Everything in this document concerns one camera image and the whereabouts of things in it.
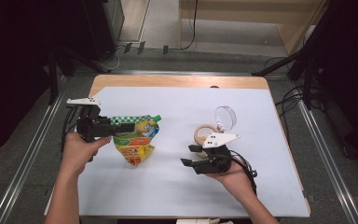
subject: white paper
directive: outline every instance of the white paper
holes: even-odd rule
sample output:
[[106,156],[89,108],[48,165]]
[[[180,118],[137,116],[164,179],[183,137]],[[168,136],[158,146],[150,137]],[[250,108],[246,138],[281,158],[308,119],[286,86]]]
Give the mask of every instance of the white paper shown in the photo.
[[180,159],[191,153],[201,124],[215,125],[214,111],[230,106],[241,136],[227,144],[258,172],[257,196],[275,217],[308,217],[296,167],[268,90],[107,87],[98,94],[101,115],[161,115],[155,150],[132,167],[113,141],[99,150],[79,178],[81,216],[248,217],[217,181],[196,175]]

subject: snack bag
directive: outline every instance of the snack bag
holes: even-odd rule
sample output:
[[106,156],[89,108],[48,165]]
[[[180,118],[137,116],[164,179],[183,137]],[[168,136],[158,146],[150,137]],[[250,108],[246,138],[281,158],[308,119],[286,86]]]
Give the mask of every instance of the snack bag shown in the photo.
[[135,123],[133,133],[113,136],[116,149],[131,165],[138,166],[153,151],[154,147],[150,145],[150,142],[159,131],[157,124],[159,120],[161,120],[160,115],[155,117],[149,115],[140,117],[112,117],[110,119],[111,124]]

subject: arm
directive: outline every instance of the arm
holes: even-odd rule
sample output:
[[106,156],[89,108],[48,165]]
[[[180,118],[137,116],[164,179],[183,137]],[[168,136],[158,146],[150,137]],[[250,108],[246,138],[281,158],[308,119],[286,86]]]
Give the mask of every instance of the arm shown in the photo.
[[53,197],[45,219],[49,223],[79,223],[77,180],[91,156],[111,140],[100,138],[86,143],[78,133],[69,133],[65,139],[62,163],[54,187]]
[[248,176],[236,162],[233,161],[229,170],[223,174],[211,174],[207,176],[223,184],[226,190],[246,210],[254,224],[278,223],[264,204],[255,196]]

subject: metal frame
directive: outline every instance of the metal frame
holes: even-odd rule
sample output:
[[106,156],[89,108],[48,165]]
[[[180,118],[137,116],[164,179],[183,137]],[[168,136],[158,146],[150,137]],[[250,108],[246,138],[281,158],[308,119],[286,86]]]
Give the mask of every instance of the metal frame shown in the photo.
[[[162,76],[202,76],[202,77],[251,77],[251,73],[223,73],[223,72],[196,72],[196,71],[141,71],[122,70],[112,71],[112,75],[162,75]],[[268,80],[287,80],[285,73],[274,73],[264,76]]]
[[22,162],[14,175],[11,183],[7,187],[7,190],[4,194],[4,197],[0,203],[0,223],[6,223],[7,218],[10,215],[11,209],[13,208],[14,203],[17,201],[21,193],[22,186],[31,170],[34,160],[39,148],[41,147],[43,140],[45,139],[48,128],[54,119],[54,116],[58,110],[60,102],[62,100],[62,94],[66,89],[68,79],[65,77],[61,78],[60,82],[60,92],[56,100],[52,105],[50,105],[46,111],[45,116],[42,118],[42,121],[39,124],[39,127],[34,134],[34,138],[31,141],[31,144],[28,146],[28,149],[22,159]]
[[311,110],[308,110],[306,105],[301,101],[299,103],[301,113],[306,121],[308,128],[310,129],[310,134],[312,135],[315,146],[318,149],[319,155],[324,163],[324,168],[328,173],[330,180],[333,184],[334,190],[336,191],[337,197],[341,202],[341,206],[347,216],[347,219],[350,223],[358,223],[358,209],[354,199],[351,196],[351,193],[345,184],[344,179],[341,176],[336,162],[333,159],[333,156],[328,149],[327,144],[324,141],[324,137],[319,130],[319,126],[313,116]]

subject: metal rail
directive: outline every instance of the metal rail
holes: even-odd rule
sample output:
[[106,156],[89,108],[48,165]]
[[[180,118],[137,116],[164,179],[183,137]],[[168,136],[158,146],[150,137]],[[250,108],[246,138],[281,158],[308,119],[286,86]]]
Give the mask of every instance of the metal rail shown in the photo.
[[57,109],[62,100],[63,92],[66,89],[66,84],[69,80],[65,77],[61,78],[60,81],[60,92],[57,99],[52,105],[50,105],[45,113],[45,116],[42,118],[42,121],[37,128],[34,138],[31,141],[31,144],[28,146],[28,149],[22,159],[22,162],[14,175],[11,183],[7,187],[7,190],[4,194],[4,198],[0,203],[0,223],[6,223],[7,218],[10,215],[11,209],[13,208],[14,203],[16,202],[19,194],[21,192],[22,186],[29,174],[39,148],[45,139],[48,128],[54,119],[54,116],[57,112]]
[[307,122],[307,125],[310,129],[310,134],[312,135],[316,148],[319,151],[319,155],[321,156],[322,162],[324,163],[324,168],[330,177],[334,190],[336,191],[338,199],[341,202],[341,206],[344,209],[345,215],[347,216],[347,219],[350,223],[357,224],[358,209],[356,207],[356,203],[354,202],[354,199],[352,198],[351,193],[336,166],[333,156],[330,154],[330,150],[324,141],[324,137],[319,130],[319,126],[316,123],[313,113],[311,110],[307,109],[302,101],[299,103],[299,107],[303,114],[304,120]]

